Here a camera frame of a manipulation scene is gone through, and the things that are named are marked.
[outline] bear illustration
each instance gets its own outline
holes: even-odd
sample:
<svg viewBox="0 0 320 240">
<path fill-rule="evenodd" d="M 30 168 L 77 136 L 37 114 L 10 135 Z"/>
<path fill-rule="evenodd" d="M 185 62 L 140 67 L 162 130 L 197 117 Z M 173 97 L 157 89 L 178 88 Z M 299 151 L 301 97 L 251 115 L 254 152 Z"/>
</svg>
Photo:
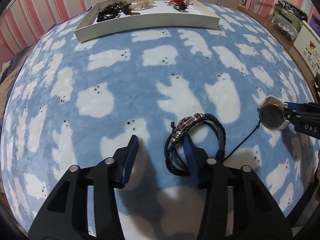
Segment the bear illustration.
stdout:
<svg viewBox="0 0 320 240">
<path fill-rule="evenodd" d="M 310 44 L 306 47 L 307 52 L 309 53 L 309 55 L 312 55 L 313 50 L 316 48 L 315 44 L 310 41 Z"/>
</svg>

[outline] box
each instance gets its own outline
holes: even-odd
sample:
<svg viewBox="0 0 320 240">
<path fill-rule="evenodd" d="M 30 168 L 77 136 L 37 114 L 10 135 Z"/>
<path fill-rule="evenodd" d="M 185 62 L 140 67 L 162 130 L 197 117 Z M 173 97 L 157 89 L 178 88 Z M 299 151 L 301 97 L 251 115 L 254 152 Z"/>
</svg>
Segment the box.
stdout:
<svg viewBox="0 0 320 240">
<path fill-rule="evenodd" d="M 107 0 L 93 6 L 74 31 L 78 41 L 83 42 L 111 33 L 149 27 L 181 26 L 217 29 L 220 20 L 210 8 L 197 0 L 189 0 L 193 5 L 189 6 L 187 12 L 179 12 L 164 3 L 170 0 L 153 0 L 155 1 L 153 8 L 134 10 L 134 12 L 140 12 L 140 15 L 127 16 L 121 13 L 119 18 L 96 22 L 98 12 L 103 7 L 119 1 L 127 0 Z"/>
<path fill-rule="evenodd" d="M 307 22 L 302 22 L 302 28 L 293 45 L 308 65 L 313 76 L 320 73 L 320 38 Z"/>
<path fill-rule="evenodd" d="M 275 10 L 273 12 L 273 16 L 280 15 L 283 17 L 286 21 L 288 21 L 292 27 L 294 27 L 297 32 L 299 33 L 302 27 L 302 21 L 308 21 L 307 14 L 302 11 L 300 8 L 296 7 L 292 3 L 286 1 L 286 0 L 280 0 L 281 3 L 275 4 Z"/>
</svg>

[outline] bedsheet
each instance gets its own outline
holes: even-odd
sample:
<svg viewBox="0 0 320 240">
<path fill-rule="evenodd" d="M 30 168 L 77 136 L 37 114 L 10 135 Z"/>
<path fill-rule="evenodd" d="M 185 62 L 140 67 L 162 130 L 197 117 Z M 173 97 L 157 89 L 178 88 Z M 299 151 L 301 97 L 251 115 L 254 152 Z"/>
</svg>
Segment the bedsheet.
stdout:
<svg viewBox="0 0 320 240">
<path fill-rule="evenodd" d="M 151 28 L 78 43 L 73 31 L 81 15 L 39 41 L 13 87 L 0 144 L 4 188 L 26 230 L 70 165 L 94 166 L 136 134 L 130 181 L 116 190 L 126 238 L 194 239 L 205 191 L 167 171 L 170 122 L 214 114 L 225 127 L 228 154 L 257 125 L 267 95 L 312 101 L 296 65 L 263 26 L 205 5 L 220 16 L 219 29 Z M 199 127 L 192 139 L 214 157 L 212 131 Z M 250 165 L 288 215 L 312 178 L 318 151 L 318 140 L 291 125 L 261 126 L 226 165 Z M 94 234 L 92 189 L 88 197 Z"/>
</svg>

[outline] blue gripper pad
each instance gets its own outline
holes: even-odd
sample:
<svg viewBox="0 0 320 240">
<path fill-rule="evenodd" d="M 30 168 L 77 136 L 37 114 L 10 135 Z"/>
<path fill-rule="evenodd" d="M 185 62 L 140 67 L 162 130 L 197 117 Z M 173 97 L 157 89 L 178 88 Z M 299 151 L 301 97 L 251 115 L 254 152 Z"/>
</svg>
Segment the blue gripper pad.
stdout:
<svg viewBox="0 0 320 240">
<path fill-rule="evenodd" d="M 138 137 L 136 135 L 132 135 L 129 144 L 126 147 L 117 149 L 113 155 L 117 164 L 113 180 L 118 181 L 121 187 L 124 187 L 129 181 L 138 148 Z"/>
<path fill-rule="evenodd" d="M 208 155 L 202 148 L 195 147 L 190 135 L 185 135 L 183 139 L 183 151 L 187 160 L 190 176 L 196 182 L 198 188 L 202 188 L 203 183 L 208 181 L 205 163 Z"/>
</svg>

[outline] bed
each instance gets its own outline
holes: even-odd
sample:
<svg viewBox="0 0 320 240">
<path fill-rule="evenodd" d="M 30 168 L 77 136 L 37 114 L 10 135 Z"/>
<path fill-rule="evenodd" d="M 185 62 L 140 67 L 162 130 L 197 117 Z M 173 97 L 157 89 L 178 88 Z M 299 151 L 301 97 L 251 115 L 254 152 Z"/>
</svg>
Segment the bed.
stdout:
<svg viewBox="0 0 320 240">
<path fill-rule="evenodd" d="M 69 166 L 94 166 L 136 134 L 134 170 L 116 191 L 126 239 L 194 239 L 205 192 L 166 169 L 170 123 L 214 114 L 228 154 L 257 125 L 266 96 L 313 101 L 297 66 L 262 25 L 204 4 L 221 18 L 219 29 L 141 29 L 79 43 L 73 30 L 82 14 L 40 39 L 9 94 L 0 145 L 4 189 L 26 231 Z M 217 140 L 207 128 L 192 139 L 214 157 Z M 251 166 L 287 216 L 313 177 L 318 151 L 318 140 L 292 126 L 261 125 L 225 165 Z M 88 199 L 94 235 L 92 189 Z"/>
</svg>

